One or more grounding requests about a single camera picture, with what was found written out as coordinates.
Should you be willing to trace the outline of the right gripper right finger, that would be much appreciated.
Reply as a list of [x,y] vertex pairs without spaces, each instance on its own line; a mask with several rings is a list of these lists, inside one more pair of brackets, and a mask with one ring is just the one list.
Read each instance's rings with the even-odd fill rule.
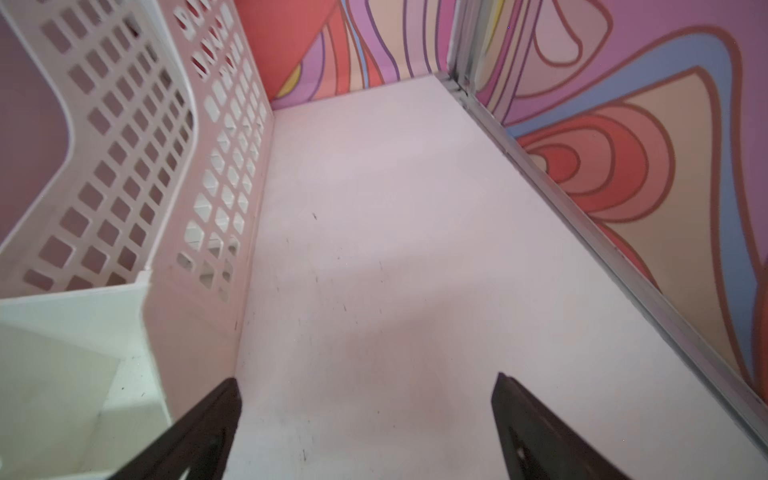
[[513,377],[498,374],[491,405],[511,479],[629,479]]

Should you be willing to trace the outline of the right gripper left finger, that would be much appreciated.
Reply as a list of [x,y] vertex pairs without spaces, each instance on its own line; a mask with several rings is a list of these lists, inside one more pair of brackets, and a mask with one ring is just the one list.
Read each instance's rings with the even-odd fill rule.
[[222,479],[241,412],[238,382],[229,377],[111,478]]

